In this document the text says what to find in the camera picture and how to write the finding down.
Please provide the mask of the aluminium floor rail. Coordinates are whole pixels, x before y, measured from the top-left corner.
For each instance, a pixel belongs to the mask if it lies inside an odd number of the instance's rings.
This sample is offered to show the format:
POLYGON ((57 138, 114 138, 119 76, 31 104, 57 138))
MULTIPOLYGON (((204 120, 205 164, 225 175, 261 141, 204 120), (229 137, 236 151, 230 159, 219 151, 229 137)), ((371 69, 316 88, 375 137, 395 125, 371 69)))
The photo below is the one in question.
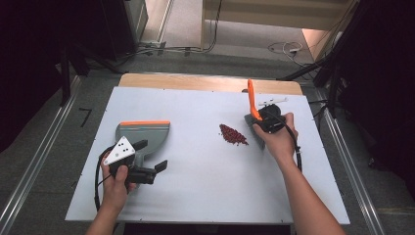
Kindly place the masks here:
POLYGON ((325 108, 327 95, 322 89, 316 89, 314 94, 320 102, 320 114, 316 118, 318 129, 349 218, 346 231, 350 234, 386 235, 338 121, 325 108))
POLYGON ((69 87, 71 94, 69 95, 68 100, 64 105, 59 107, 46 134, 44 135, 42 141, 36 149, 36 152, 31 158, 28 167, 24 171, 21 180, 9 197, 5 209, 2 210, 0 215, 0 235, 9 234, 16 217, 19 214, 30 189, 37 178, 38 173, 47 160, 49 152, 51 151, 51 148, 53 147, 55 140, 58 137, 62 126, 69 115, 73 103, 78 95, 79 87, 81 84, 81 77, 76 75, 69 87))

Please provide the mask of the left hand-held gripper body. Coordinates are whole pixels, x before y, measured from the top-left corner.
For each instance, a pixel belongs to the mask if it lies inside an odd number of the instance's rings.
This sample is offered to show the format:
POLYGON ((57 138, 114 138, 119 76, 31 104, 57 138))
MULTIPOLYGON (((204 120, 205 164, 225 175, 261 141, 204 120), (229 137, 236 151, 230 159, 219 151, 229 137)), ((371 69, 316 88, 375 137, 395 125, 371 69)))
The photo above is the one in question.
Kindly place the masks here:
POLYGON ((129 183, 153 184, 157 175, 155 169, 143 167, 142 149, 135 151, 132 145, 125 136, 122 136, 104 160, 104 164, 110 167, 112 176, 115 176, 121 165, 126 165, 128 167, 126 185, 129 183))

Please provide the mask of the pile of red beans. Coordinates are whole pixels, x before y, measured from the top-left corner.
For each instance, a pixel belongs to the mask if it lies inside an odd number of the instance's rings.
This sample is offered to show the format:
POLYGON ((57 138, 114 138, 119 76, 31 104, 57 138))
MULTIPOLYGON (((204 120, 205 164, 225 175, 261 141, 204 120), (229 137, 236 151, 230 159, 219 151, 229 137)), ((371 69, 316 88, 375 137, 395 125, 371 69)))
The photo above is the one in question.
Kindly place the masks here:
POLYGON ((247 138, 236 129, 223 123, 219 125, 219 129, 221 131, 223 139, 226 142, 236 145, 249 145, 249 143, 247 142, 247 138))

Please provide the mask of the grey cabinet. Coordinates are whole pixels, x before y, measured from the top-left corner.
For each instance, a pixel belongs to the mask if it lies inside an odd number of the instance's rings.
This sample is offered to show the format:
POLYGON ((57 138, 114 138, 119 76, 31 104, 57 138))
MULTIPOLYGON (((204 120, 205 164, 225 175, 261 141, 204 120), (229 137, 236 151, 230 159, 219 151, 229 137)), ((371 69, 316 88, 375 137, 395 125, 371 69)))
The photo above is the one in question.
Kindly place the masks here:
POLYGON ((134 44, 138 45, 144 33, 148 13, 145 0, 124 0, 124 6, 134 44))

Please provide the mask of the white table board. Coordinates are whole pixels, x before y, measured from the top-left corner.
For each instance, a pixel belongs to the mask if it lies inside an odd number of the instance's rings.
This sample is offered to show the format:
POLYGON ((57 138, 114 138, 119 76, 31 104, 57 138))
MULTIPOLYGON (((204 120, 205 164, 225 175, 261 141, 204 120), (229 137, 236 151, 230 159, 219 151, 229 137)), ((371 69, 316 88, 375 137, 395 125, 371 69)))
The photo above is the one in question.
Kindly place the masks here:
POLYGON ((80 175, 67 218, 88 221, 96 208, 94 187, 99 155, 113 145, 122 121, 167 119, 162 147, 147 157, 154 166, 168 160, 154 184, 129 194, 124 221, 178 223, 282 224, 292 222, 280 168, 261 151, 244 116, 249 98, 242 92, 117 87, 113 90, 80 175), (226 142, 226 124, 249 145, 226 142))

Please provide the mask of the dark curtain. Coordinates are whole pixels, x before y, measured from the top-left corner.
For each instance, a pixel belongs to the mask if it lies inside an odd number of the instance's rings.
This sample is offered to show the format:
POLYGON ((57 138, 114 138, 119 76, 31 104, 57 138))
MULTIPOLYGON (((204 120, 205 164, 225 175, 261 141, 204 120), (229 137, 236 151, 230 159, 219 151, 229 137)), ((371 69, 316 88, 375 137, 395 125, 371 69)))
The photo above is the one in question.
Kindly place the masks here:
POLYGON ((62 90, 61 42, 105 60, 132 51, 124 0, 0 0, 0 153, 62 90))
POLYGON ((415 0, 360 0, 339 50, 339 101, 415 198, 415 0))

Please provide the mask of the orange brush with grey bristles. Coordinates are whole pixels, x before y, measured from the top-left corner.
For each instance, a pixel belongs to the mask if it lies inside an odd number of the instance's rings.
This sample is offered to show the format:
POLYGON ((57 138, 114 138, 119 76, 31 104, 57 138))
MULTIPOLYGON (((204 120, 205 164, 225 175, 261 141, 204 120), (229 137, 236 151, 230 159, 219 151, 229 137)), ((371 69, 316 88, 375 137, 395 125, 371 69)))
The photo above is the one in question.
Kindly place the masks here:
POLYGON ((248 97, 249 97, 250 112, 244 116, 244 119, 254 137, 255 142, 257 143, 257 146, 259 147, 261 151, 263 151, 265 148, 265 142, 254 131, 254 124, 257 121, 262 121, 262 117, 260 116, 259 111, 257 110, 255 106, 254 83, 250 78, 248 79, 247 92, 248 92, 248 97))

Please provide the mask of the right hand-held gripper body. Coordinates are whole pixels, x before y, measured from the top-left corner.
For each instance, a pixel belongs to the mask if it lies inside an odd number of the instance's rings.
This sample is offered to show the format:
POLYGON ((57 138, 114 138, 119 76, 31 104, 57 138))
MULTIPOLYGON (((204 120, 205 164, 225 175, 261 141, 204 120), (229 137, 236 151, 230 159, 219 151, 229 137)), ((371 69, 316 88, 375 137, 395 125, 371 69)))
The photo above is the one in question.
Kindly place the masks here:
POLYGON ((286 124, 286 118, 282 116, 281 109, 277 106, 277 101, 270 100, 262 103, 262 108, 258 110, 261 120, 257 122, 264 132, 275 133, 286 124))

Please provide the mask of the grey dustpan with orange edge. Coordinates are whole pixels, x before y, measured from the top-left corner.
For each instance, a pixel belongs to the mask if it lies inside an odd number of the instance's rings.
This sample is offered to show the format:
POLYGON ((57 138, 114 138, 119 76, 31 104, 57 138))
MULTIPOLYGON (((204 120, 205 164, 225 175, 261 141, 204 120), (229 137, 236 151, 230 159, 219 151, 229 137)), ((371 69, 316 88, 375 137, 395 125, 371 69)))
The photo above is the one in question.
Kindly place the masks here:
POLYGON ((145 158, 159 150, 165 142, 169 132, 170 122, 160 121, 123 121, 115 130, 115 139, 118 141, 125 136, 131 144, 147 140, 148 146, 141 150, 145 158))

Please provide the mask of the wooden table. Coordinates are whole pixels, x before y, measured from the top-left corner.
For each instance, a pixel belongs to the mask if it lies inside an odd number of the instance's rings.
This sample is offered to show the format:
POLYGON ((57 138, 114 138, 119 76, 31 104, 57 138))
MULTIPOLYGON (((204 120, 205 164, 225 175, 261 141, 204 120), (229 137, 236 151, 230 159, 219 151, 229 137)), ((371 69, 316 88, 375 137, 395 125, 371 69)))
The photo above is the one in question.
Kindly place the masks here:
MULTIPOLYGON (((121 77, 118 85, 121 87, 242 92, 248 88, 248 80, 220 75, 126 73, 121 77)), ((300 85, 295 81, 254 79, 253 85, 254 91, 260 94, 302 94, 300 85)))

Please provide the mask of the grey power strip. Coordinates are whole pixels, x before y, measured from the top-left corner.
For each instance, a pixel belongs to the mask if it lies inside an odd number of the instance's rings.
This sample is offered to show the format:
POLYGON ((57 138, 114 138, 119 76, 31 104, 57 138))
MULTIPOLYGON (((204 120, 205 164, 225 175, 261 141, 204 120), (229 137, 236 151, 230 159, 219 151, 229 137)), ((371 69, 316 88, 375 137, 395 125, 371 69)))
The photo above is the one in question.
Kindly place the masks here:
POLYGON ((138 47, 143 48, 143 49, 160 49, 160 48, 164 48, 165 45, 166 45, 165 41, 162 41, 162 42, 151 41, 151 42, 140 42, 138 47))

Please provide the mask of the beige wooden furniture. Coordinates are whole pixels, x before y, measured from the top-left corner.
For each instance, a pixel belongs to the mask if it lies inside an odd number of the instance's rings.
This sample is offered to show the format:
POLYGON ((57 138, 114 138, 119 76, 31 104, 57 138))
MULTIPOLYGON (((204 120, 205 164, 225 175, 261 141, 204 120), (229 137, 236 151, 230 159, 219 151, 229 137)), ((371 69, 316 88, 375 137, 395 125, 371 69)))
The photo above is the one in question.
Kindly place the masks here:
POLYGON ((311 56, 320 60, 353 16, 359 0, 203 0, 200 47, 205 46, 205 20, 301 28, 311 56))

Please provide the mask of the black metal stand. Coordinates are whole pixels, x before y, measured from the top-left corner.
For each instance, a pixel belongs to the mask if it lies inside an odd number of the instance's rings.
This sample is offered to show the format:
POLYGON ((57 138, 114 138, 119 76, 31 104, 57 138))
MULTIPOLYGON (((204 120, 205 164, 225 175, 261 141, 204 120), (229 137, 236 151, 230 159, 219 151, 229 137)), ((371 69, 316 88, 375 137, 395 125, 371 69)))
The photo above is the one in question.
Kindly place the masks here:
POLYGON ((317 75, 313 78, 313 84, 315 87, 329 85, 327 108, 332 118, 336 118, 337 90, 340 82, 338 58, 339 53, 337 51, 330 52, 323 59, 282 77, 281 81, 293 81, 310 71, 317 70, 317 75))
POLYGON ((61 42, 60 49, 60 66, 61 66, 61 78, 62 78, 62 101, 61 107, 64 106, 70 98, 70 78, 69 78, 69 66, 72 66, 75 72, 79 75, 87 75, 89 73, 89 67, 85 58, 91 58, 104 68, 117 74, 124 74, 126 70, 120 70, 107 62, 104 58, 89 50, 87 47, 76 42, 61 42))

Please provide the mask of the person's right hand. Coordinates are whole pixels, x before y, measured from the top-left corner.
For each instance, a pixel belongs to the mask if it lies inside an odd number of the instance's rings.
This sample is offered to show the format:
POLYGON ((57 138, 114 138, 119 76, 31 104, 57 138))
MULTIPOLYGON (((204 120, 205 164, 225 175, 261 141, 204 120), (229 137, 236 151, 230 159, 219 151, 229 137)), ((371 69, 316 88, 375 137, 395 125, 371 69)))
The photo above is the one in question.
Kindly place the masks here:
POLYGON ((295 142, 298 138, 298 132, 294 125, 294 114, 286 113, 287 127, 283 127, 275 133, 264 132, 259 125, 254 124, 255 133, 265 142, 269 153, 277 161, 278 165, 285 163, 293 164, 295 142))

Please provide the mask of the person's left hand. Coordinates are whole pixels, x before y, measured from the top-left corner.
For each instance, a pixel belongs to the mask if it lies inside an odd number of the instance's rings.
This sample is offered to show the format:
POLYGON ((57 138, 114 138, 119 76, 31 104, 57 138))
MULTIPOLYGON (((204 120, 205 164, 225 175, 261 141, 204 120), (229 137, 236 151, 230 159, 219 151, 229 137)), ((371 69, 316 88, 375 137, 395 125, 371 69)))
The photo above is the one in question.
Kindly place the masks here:
POLYGON ((129 183, 125 186, 125 180, 128 175, 128 167, 122 165, 117 169, 115 176, 110 173, 110 167, 101 162, 102 173, 105 178, 103 201, 100 207, 101 211, 112 211, 119 213, 127 199, 127 195, 133 191, 137 184, 129 183))

